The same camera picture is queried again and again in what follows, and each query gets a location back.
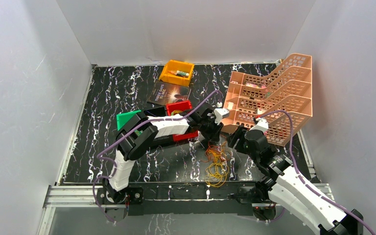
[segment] book cover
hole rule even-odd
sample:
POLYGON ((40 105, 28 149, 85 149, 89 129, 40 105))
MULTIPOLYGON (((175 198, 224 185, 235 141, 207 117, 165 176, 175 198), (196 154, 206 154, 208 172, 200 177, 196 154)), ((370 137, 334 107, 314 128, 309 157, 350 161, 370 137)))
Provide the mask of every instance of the book cover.
POLYGON ((155 83, 153 91, 148 98, 148 102, 166 105, 179 101, 188 100, 191 88, 180 85, 158 81, 155 83))

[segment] black marble table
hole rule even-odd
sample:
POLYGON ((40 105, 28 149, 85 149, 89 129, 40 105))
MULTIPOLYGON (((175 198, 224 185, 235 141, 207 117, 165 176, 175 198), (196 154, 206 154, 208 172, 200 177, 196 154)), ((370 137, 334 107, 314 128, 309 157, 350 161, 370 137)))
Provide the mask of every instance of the black marble table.
MULTIPOLYGON (((253 75, 268 75, 275 64, 223 64, 196 65, 191 80, 189 100, 195 107, 215 89, 227 93, 232 71, 253 75)), ((146 99, 158 80, 163 66, 96 67, 72 146, 70 161, 61 184, 89 184, 97 175, 109 175, 112 165, 96 159, 96 155, 111 145, 118 133, 116 114, 155 107, 146 99)), ((216 104, 217 97, 209 103, 216 104)), ((205 169, 207 143, 193 139, 171 146, 149 149, 137 160, 130 175, 130 182, 201 182, 207 179, 205 169)), ((281 153, 287 147, 276 146, 281 153)), ((293 138, 293 153, 302 174, 309 178, 301 144, 297 135, 293 138)), ((107 154, 115 158, 115 153, 107 154)), ((233 152, 228 162, 231 169, 229 181, 257 181, 262 175, 252 160, 233 152)))

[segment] orange basket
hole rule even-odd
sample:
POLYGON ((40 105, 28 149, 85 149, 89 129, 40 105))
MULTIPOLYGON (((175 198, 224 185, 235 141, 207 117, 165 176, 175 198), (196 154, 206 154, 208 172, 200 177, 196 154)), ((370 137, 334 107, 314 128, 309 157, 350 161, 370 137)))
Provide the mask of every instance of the orange basket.
MULTIPOLYGON (((285 110, 293 120, 293 132, 312 117, 312 58, 291 54, 268 76, 232 72, 222 120, 223 132, 233 133, 239 125, 254 126, 253 118, 274 110, 285 110)), ((285 146, 290 140, 290 123, 282 113, 265 117, 269 123, 269 143, 285 146)))

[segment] book title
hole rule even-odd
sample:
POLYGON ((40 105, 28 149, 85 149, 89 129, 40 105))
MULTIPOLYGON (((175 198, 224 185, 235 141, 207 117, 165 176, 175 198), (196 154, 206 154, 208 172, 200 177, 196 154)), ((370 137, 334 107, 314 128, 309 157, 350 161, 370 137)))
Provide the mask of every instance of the book title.
POLYGON ((164 89, 165 84, 162 84, 159 88, 158 94, 156 95, 155 101, 162 99, 165 96, 166 89, 164 89))

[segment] perforated basket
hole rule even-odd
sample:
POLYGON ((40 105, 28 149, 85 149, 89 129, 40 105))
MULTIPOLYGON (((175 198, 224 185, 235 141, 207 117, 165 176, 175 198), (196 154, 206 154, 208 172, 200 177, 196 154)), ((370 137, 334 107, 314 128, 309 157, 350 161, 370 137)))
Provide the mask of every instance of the perforated basket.
MULTIPOLYGON (((223 119, 222 131, 232 133, 242 124, 253 127, 257 110, 259 114, 285 110, 292 116, 294 133, 299 131, 312 117, 311 62, 311 56, 291 54, 266 77, 233 72, 224 103, 230 115, 223 119)), ((278 113, 265 118, 269 122, 268 141, 286 145, 290 140, 286 115, 278 113)))

